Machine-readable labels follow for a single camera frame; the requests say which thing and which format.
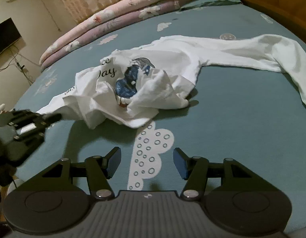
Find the purple floral folded quilt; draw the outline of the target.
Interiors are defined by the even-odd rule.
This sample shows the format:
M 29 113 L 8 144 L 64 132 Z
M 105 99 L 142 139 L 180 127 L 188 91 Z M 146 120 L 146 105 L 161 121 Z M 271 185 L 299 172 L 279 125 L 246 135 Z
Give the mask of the purple floral folded quilt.
M 47 59 L 45 59 L 40 67 L 41 71 L 44 71 L 46 68 L 63 58 L 65 55 L 93 42 L 98 38 L 101 38 L 102 36 L 105 36 L 113 31 L 122 29 L 134 23 L 141 22 L 148 18 L 173 11 L 178 11 L 185 4 L 188 4 L 192 1 L 195 0 L 163 0 L 140 10 L 128 12 L 115 19 L 111 19 L 106 23 L 93 27 L 91 30 L 75 38 L 72 42 L 66 44 L 60 50 L 54 52 Z

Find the white printed long-sleeve shirt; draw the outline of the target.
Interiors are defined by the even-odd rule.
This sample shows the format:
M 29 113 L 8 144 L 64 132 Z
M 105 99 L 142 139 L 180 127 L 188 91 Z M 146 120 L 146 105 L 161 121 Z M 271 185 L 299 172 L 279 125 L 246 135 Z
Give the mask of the white printed long-sleeve shirt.
M 91 129 L 105 119 L 139 128 L 161 109 L 187 107 L 200 69 L 211 65 L 286 72 L 306 105 L 306 53 L 292 39 L 165 36 L 148 45 L 113 51 L 97 67 L 78 72 L 74 86 L 39 112 L 83 120 Z

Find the pink floral folded quilt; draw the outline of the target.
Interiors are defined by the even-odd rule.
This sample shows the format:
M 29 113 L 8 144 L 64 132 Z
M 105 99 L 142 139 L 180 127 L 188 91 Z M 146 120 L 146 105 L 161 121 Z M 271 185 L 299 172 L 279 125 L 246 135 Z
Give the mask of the pink floral folded quilt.
M 58 38 L 40 57 L 40 65 L 56 51 L 63 48 L 76 38 L 91 30 L 100 24 L 103 24 L 116 17 L 122 16 L 128 12 L 132 12 L 137 9 L 141 9 L 159 2 L 160 0 L 121 0 L 113 5 L 106 7 L 105 9 L 93 14 L 82 23 L 79 23 L 76 27 L 65 33 Z

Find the lower teal pillow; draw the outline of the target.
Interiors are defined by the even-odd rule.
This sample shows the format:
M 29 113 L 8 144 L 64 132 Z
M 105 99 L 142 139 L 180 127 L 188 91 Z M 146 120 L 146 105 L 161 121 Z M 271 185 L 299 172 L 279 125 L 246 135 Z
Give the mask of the lower teal pillow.
M 199 9 L 203 7 L 214 7 L 214 6 L 224 6 L 224 5 L 235 5 L 241 4 L 241 0 L 195 0 L 183 5 L 180 11 Z

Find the black wall television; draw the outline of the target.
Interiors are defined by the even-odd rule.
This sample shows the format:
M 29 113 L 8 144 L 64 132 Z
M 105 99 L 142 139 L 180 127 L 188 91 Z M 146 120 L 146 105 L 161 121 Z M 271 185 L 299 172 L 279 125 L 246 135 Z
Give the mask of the black wall television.
M 20 32 L 11 18 L 0 23 L 0 55 L 21 37 Z

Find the teal patterned bed sheet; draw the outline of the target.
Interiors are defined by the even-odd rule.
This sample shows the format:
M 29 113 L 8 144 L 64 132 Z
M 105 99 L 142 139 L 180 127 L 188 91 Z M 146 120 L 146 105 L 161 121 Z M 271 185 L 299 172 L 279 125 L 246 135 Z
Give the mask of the teal patterned bed sheet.
M 47 68 L 16 104 L 37 111 L 74 85 L 75 74 L 112 51 L 146 45 L 162 36 L 237 39 L 295 35 L 274 19 L 242 4 L 177 11 L 146 19 L 95 40 Z M 153 130 L 170 131 L 173 147 L 189 156 L 221 163 L 230 157 L 287 194 L 292 215 L 286 231 L 306 226 L 306 107 L 286 74 L 233 67 L 203 67 L 189 107 L 162 110 Z M 122 161 L 110 185 L 125 190 L 136 130 L 106 120 L 89 129 L 83 121 L 60 121 L 46 132 L 42 146 L 18 169 L 28 180 L 67 157 L 82 162 L 113 147 Z

